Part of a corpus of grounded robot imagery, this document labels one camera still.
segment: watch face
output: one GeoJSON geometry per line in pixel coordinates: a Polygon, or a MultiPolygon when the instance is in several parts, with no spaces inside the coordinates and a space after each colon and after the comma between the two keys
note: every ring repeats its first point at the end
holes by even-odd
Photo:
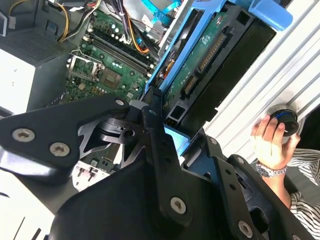
{"type": "Polygon", "coordinates": [[[270,177],[270,173],[263,166],[257,166],[256,170],[261,176],[270,177]]]}

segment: black metal bracket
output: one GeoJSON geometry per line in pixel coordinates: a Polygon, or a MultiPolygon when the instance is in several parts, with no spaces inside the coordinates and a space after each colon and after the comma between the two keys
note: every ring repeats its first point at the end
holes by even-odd
{"type": "Polygon", "coordinates": [[[104,95],[4,118],[0,168],[41,182],[65,183],[95,127],[128,111],[128,103],[104,95]]]}

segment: motherboard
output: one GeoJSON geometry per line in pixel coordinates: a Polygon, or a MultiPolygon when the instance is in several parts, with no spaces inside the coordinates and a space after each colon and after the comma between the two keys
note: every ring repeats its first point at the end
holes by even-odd
{"type": "MultiPolygon", "coordinates": [[[[70,54],[61,104],[103,94],[115,95],[127,102],[137,100],[157,65],[151,54],[140,53],[131,40],[126,40],[120,20],[100,10],[93,13],[84,37],[70,54]]],[[[111,173],[118,149],[119,144],[112,143],[81,161],[111,173]]]]}

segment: wristwatch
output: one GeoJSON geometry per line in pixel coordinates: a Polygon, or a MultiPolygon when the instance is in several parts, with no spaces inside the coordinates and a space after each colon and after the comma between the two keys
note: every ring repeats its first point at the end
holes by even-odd
{"type": "Polygon", "coordinates": [[[258,162],[256,164],[256,171],[262,177],[272,178],[275,176],[285,174],[287,172],[287,166],[285,166],[284,168],[279,169],[279,170],[273,170],[273,169],[267,167],[266,165],[263,165],[262,163],[258,162]]]}

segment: blue plastic bracket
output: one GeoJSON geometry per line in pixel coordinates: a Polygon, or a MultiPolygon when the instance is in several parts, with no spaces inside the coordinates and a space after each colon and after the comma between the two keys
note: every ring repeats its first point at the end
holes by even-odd
{"type": "Polygon", "coordinates": [[[173,3],[171,3],[169,6],[167,6],[165,9],[160,10],[155,6],[151,0],[141,0],[143,4],[151,11],[153,12],[153,20],[151,20],[152,24],[155,24],[156,21],[160,21],[165,26],[170,26],[172,19],[167,16],[167,13],[172,11],[174,8],[177,8],[181,5],[181,0],[173,0],[173,3]]]}

